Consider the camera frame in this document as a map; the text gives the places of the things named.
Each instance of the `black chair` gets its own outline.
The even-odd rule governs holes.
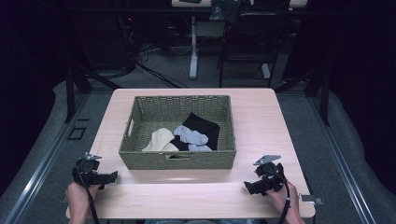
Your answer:
[[[279,15],[245,13],[236,22],[227,22],[218,63],[219,87],[222,87],[224,62],[256,63],[258,69],[270,63],[270,76],[267,78],[267,87],[270,87],[277,55],[282,41],[289,34],[289,28],[289,18]]]

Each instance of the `woven basket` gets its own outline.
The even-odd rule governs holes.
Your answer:
[[[142,151],[152,133],[172,132],[191,112],[220,126],[218,150]],[[136,96],[119,153],[130,170],[231,169],[236,149],[230,96]]]

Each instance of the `gray carpet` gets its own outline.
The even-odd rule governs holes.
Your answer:
[[[154,50],[146,54],[141,61],[151,69],[176,78],[190,88],[216,88],[219,71],[217,67],[216,46],[207,40],[199,48],[198,78],[189,79],[190,54],[175,54],[171,51]],[[287,59],[282,54],[282,63]],[[274,86],[280,85],[282,65],[276,70]],[[135,69],[125,77],[111,79],[125,88],[166,88],[158,78],[145,71]],[[102,83],[91,79],[92,94],[85,96],[76,92],[81,108],[70,124],[64,126],[66,118],[65,85],[61,83],[54,91],[57,101],[50,118],[32,148],[28,159],[14,181],[2,196],[0,222],[5,223],[10,212],[20,199],[23,189],[35,174],[35,168],[47,155],[57,147],[54,163],[49,172],[44,174],[45,181],[37,194],[32,195],[27,204],[26,213],[21,214],[22,223],[66,223],[64,215],[67,204],[63,202],[67,184],[72,181],[71,169],[78,157],[89,151],[99,128],[106,106],[111,97],[111,90]],[[303,171],[316,196],[323,198],[325,204],[317,206],[317,223],[362,223],[359,212],[351,200],[346,181],[340,175],[332,147],[323,132],[321,121],[317,118],[317,109],[312,99],[304,97],[298,86],[289,93],[277,95],[285,117],[292,142],[295,146]],[[376,223],[396,223],[396,196],[388,192],[375,178],[375,174],[364,162],[363,148],[353,125],[348,119],[337,97],[331,94],[329,107],[330,131],[345,157],[361,194],[367,202]]]

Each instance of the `hand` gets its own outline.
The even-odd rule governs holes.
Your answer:
[[[96,192],[100,185],[90,186],[90,194],[95,198]],[[76,182],[69,184],[66,190],[67,201],[69,202],[70,224],[85,223],[88,211],[90,210],[90,202],[88,201],[87,191]]]
[[[290,191],[290,208],[288,210],[288,213],[286,214],[286,222],[289,224],[305,223],[300,216],[297,188],[294,187],[294,185],[292,185],[289,181],[288,186]],[[276,210],[279,213],[282,213],[285,206],[286,198],[288,197],[286,187],[283,186],[282,189],[279,191],[274,191],[271,189],[265,192],[268,194],[268,196],[270,196],[274,206],[276,207]]]

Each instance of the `desk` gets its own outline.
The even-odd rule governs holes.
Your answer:
[[[290,0],[290,8],[294,7],[305,7],[307,0]],[[201,3],[186,3],[180,2],[179,0],[172,0],[172,7],[211,7],[211,0],[202,0]],[[197,78],[197,67],[198,67],[198,51],[196,48],[196,37],[199,36],[196,32],[196,21],[195,17],[191,20],[191,63],[190,63],[190,79]],[[215,32],[212,36],[222,36],[222,28]],[[269,77],[268,65],[266,64],[262,71],[265,77]]]
[[[230,95],[236,156],[231,170],[128,170],[119,155],[137,95]],[[119,89],[114,91],[92,144],[102,156],[98,172],[119,171],[117,184],[97,193],[99,218],[263,218],[279,217],[268,197],[250,195],[244,181],[256,182],[253,162],[281,155],[286,178],[309,194],[274,91],[270,89]],[[311,203],[300,205],[312,217]]]

